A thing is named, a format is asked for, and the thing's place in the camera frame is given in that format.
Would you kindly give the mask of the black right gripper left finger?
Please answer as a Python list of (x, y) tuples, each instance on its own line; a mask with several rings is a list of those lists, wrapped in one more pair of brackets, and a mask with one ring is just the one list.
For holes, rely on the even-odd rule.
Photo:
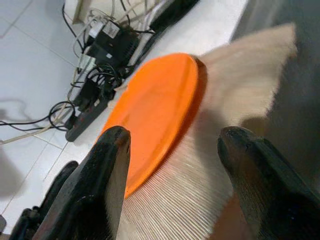
[(32, 240), (116, 240), (131, 134), (113, 126), (66, 179)]

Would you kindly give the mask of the beige woven cloth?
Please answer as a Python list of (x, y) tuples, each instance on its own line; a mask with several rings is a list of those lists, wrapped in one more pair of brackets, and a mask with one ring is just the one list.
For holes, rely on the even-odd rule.
[(204, 86), (181, 136), (154, 174), (123, 202), (116, 240), (252, 240), (217, 150), (222, 128), (264, 134), (296, 26), (253, 32), (204, 55)]

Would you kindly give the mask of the black power strip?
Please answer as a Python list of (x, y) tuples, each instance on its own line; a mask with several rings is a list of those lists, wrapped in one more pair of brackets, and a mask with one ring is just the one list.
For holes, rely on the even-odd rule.
[(94, 120), (108, 107), (111, 100), (114, 99), (116, 94), (115, 90), (112, 90), (108, 95), (101, 95), (93, 102), (84, 112), (80, 113), (72, 128), (65, 134), (65, 139), (68, 142), (74, 142), (88, 127), (94, 122)]

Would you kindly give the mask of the black charging device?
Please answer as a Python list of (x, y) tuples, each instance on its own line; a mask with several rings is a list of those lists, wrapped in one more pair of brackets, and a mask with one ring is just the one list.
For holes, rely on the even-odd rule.
[(114, 68), (125, 67), (139, 45), (138, 34), (130, 27), (122, 27), (113, 21), (99, 21), (88, 34), (86, 54), (96, 63), (108, 63)]

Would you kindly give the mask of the orange plastic plate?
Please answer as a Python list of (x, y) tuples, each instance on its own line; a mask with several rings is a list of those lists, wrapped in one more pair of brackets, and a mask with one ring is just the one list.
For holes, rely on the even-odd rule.
[(189, 127), (203, 97), (201, 67), (188, 53), (154, 58), (133, 75), (113, 107), (102, 131), (121, 126), (131, 135), (125, 198), (153, 175)]

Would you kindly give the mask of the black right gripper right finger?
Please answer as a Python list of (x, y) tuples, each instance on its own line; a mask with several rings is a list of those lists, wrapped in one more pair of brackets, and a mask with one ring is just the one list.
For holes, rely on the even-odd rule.
[(320, 240), (320, 194), (269, 140), (229, 126), (217, 151), (256, 240)]

